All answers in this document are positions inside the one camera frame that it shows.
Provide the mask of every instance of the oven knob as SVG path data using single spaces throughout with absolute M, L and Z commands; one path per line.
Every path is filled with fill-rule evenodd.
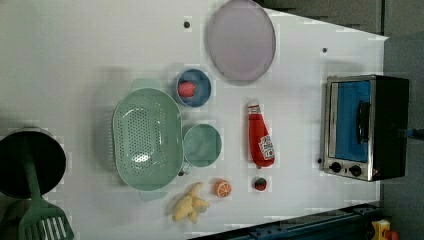
M 349 171 L 352 173 L 353 176 L 359 177 L 362 173 L 361 168 L 359 166 L 353 166 L 349 168 Z
M 329 168 L 333 170 L 333 172 L 338 173 L 340 170 L 342 170 L 342 165 L 340 165 L 338 162 L 333 162 Z

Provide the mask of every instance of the red ketchup bottle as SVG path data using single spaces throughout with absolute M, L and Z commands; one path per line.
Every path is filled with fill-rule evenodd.
M 257 168 L 269 167 L 275 161 L 274 147 L 266 129 L 258 102 L 252 101 L 249 110 L 250 154 Z

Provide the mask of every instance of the green colander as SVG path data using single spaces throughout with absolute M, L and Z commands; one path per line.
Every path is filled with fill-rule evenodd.
M 155 191 L 177 175 L 183 163 L 181 114 L 162 91 L 133 91 L 116 107 L 113 138 L 118 173 L 131 187 Z

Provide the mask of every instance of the orange slice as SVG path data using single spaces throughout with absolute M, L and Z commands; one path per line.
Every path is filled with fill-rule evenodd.
M 215 183 L 215 194 L 218 197 L 227 197 L 231 193 L 231 185 L 226 180 L 221 179 Z

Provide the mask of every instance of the purple lid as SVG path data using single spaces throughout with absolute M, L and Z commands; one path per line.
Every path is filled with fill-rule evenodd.
M 274 27 L 255 2 L 232 0 L 215 13 L 208 45 L 216 67 L 229 80 L 257 80 L 274 59 Z

